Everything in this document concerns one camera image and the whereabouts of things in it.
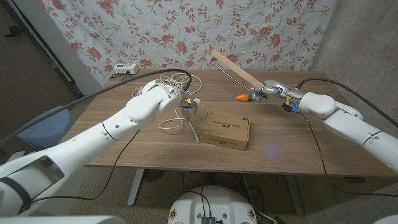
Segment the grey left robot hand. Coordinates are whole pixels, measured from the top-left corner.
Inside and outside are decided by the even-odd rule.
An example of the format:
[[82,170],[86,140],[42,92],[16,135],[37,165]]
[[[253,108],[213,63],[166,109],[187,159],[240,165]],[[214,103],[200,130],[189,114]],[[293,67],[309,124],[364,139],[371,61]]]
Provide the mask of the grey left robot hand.
[[193,97],[189,93],[183,93],[182,99],[179,104],[183,117],[190,121],[190,112],[195,114],[198,109],[198,104],[200,103],[200,99]]

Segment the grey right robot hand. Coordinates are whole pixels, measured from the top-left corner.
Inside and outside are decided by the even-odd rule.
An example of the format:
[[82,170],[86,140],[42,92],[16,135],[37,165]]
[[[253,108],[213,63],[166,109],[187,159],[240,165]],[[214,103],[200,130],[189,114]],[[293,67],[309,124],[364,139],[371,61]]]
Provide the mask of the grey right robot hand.
[[251,87],[250,90],[257,100],[266,100],[269,96],[301,99],[305,94],[298,89],[290,88],[289,86],[275,80],[266,80],[263,82],[263,86]]

